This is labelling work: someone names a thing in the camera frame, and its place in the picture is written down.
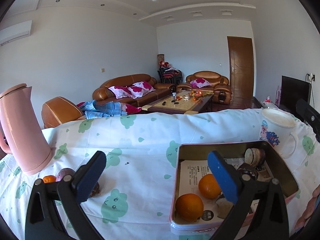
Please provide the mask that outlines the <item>right hand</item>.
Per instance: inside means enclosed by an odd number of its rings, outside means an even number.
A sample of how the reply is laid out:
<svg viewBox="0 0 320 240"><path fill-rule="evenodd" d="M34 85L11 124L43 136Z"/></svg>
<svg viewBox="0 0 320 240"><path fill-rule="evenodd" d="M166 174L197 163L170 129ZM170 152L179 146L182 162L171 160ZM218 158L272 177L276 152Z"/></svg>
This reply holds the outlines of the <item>right hand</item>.
<svg viewBox="0 0 320 240"><path fill-rule="evenodd" d="M306 226L306 224L309 222L315 207L317 200L319 198L319 193L320 193L320 185L318 185L315 190L312 193L312 198L309 200L306 210L303 212L302 216L297 220L295 224L295 231L299 231L301 228Z"/></svg>

